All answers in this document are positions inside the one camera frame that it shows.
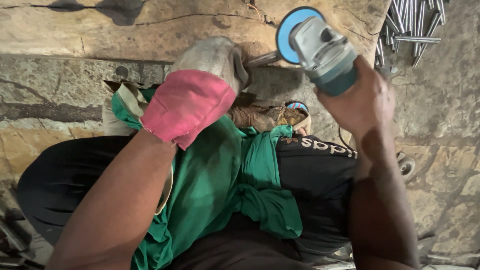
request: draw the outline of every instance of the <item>blue grinding disc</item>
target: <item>blue grinding disc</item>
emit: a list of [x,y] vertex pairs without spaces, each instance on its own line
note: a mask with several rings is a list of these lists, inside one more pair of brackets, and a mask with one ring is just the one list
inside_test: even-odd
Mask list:
[[312,7],[299,7],[290,11],[278,26],[278,30],[276,31],[276,47],[285,61],[295,65],[300,63],[299,57],[290,46],[288,38],[296,25],[312,16],[324,20],[324,17],[318,10]]

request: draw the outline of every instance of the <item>leg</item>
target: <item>leg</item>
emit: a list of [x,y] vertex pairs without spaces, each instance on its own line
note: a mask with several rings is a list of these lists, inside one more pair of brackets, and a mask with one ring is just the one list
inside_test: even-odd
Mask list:
[[129,136],[66,141],[46,149],[23,173],[18,203],[35,230],[55,245],[68,219]]
[[276,147],[282,188],[292,192],[303,223],[295,239],[306,262],[318,262],[349,242],[348,204],[356,153],[315,136],[282,139]]

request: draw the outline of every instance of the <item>worn glove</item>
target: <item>worn glove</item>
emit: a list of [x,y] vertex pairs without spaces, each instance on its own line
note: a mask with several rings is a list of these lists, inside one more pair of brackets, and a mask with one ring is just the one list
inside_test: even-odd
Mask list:
[[185,150],[220,119],[249,83],[246,54],[228,37],[210,37],[190,46],[173,64],[141,122],[144,129]]

